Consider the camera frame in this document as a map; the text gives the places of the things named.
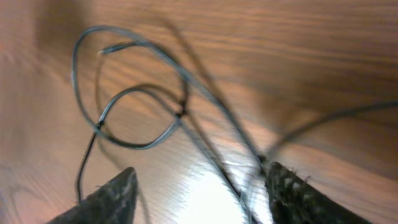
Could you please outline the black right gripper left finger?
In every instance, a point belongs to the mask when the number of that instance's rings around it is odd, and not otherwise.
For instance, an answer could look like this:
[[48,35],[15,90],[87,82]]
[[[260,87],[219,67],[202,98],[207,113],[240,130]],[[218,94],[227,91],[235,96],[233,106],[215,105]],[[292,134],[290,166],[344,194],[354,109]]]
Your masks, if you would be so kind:
[[132,224],[137,195],[137,172],[128,167],[48,224]]

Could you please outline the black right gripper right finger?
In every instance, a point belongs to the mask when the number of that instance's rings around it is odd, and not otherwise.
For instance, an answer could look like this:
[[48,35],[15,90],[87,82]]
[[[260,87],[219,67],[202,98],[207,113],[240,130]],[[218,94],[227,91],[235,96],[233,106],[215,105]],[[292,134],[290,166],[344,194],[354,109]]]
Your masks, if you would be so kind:
[[274,223],[369,224],[278,162],[268,166],[265,186]]

